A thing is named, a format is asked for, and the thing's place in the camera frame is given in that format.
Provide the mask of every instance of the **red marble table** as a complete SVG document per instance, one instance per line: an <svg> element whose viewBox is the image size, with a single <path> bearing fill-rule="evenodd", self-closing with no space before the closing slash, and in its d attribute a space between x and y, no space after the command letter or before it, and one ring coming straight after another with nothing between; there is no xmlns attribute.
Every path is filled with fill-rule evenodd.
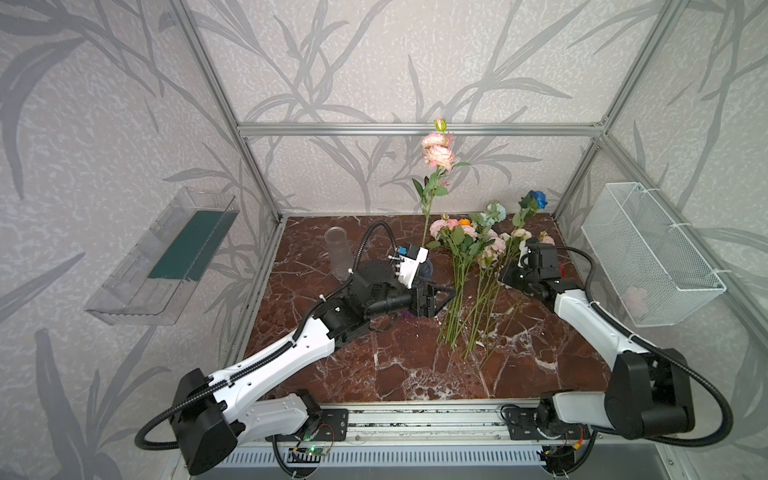
<svg viewBox="0 0 768 480"><path fill-rule="evenodd" d="M299 318L321 293L339 285L330 274L323 234L344 227L356 248L374 220L386 220L398 243L420 243L423 217L291 217L277 251L270 280L247 347L247 356L296 327ZM510 220L501 223L512 230ZM551 216L539 214L526 225L534 235L546 230L562 240ZM369 258L385 258L389 241L377 230L369 242ZM433 250L433 280L452 283L450 256ZM568 257L561 257L566 275L576 278ZM466 290L476 282L471 276ZM472 300L465 302L465 311ZM609 371L600 356L570 325L539 301L517 290L502 289L495 339L462 358L467 335L456 350L438 343L438 319L400 316L385 332L371 332L326 359L307 366L266 395L284 396L308 389L321 403L426 399L510 399L538 397L559 389L605 390ZM381 320L383 327L389 318Z"/></svg>

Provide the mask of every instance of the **black mounting plate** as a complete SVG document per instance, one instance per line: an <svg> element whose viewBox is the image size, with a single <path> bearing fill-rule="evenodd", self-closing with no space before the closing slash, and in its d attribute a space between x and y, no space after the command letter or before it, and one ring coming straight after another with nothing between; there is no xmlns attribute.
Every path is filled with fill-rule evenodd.
<svg viewBox="0 0 768 480"><path fill-rule="evenodd" d="M505 406L507 430L511 440L584 440L589 439L589 429L577 423L557 423L549 425L546 435L536 425L536 409L518 406Z"/></svg>
<svg viewBox="0 0 768 480"><path fill-rule="evenodd" d="M333 434L327 427L322 427L317 431L317 435L312 440L341 442L346 440L346 428L349 420L349 410L347 409L323 409L320 414L320 424L327 423L333 429ZM290 435L277 435L278 442L298 442L299 437Z"/></svg>

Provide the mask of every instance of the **vertical metal post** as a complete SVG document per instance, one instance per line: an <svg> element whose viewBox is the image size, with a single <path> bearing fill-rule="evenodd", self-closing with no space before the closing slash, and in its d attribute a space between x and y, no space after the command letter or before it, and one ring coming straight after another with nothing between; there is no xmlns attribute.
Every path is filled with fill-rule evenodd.
<svg viewBox="0 0 768 480"><path fill-rule="evenodd" d="M236 149L240 152L243 159L245 159L248 171L256 182L259 191L264 196L264 200L269 205L273 218L279 221L280 210L277 208L277 204L272 198L269 188L266 186L266 181L264 181L259 166L256 163L256 159L253 157L253 153L250 151L250 148L248 148L245 140L237 130L237 119L235 118L234 113L232 112L232 107L227 101L227 96L224 94L224 90L221 87L221 82L219 82L219 78L216 75L213 62L211 62L210 58L208 58L208 54L205 52L200 32L197 30L197 26L192 17L192 12L184 0L167 0L167 3L170 7L171 14L177 20L177 26L184 37L184 42L187 43L187 47L192 52L197 67L205 78L210 93L214 96L214 100L221 112L227 130L230 135L232 135Z"/></svg>
<svg viewBox="0 0 768 480"><path fill-rule="evenodd" d="M621 83L621 86L616 93L616 97L608 107L605 116L603 116L601 122L603 125L603 132L601 136L592 140L587 152L581 157L581 162L578 167L576 167L574 175L568 182L565 192L563 192L563 196L554 210L555 218L559 218L563 214L565 208L568 206L568 202L570 202L576 194L576 190L578 190L594 161L594 153L597 150L597 141L607 135L611 127L616 123L616 120L627 105L635 88L639 85L640 80L645 75L648 65L650 65L656 53L659 52L661 46L667 40L667 37L669 37L669 34L677 24L677 20L683 14L683 10L687 3L688 0L667 0L664 3L664 6L659 12L659 16L656 18L654 26L650 29L650 32L648 32L643 47L637 53L637 57L634 59L634 63L630 67L627 76L624 77L624 81Z"/></svg>

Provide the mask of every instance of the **blue rose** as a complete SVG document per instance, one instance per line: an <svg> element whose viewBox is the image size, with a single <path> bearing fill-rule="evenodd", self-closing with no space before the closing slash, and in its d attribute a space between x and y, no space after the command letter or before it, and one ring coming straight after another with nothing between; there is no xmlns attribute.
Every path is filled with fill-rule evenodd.
<svg viewBox="0 0 768 480"><path fill-rule="evenodd" d="M536 199L536 206L539 210L547 206L547 196L544 195L544 192L531 190L530 194Z"/></svg>

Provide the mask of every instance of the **gray floor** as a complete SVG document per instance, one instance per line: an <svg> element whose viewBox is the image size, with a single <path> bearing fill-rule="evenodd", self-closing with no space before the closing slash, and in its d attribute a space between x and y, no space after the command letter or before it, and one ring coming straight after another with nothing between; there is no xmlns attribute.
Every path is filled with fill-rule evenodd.
<svg viewBox="0 0 768 480"><path fill-rule="evenodd" d="M526 478L546 480L551 475L538 467L432 467L432 468L325 468L312 480L466 480L467 478ZM287 480L279 468L214 468L197 480ZM653 445L599 445L587 462L570 475L573 480L668 480Z"/></svg>

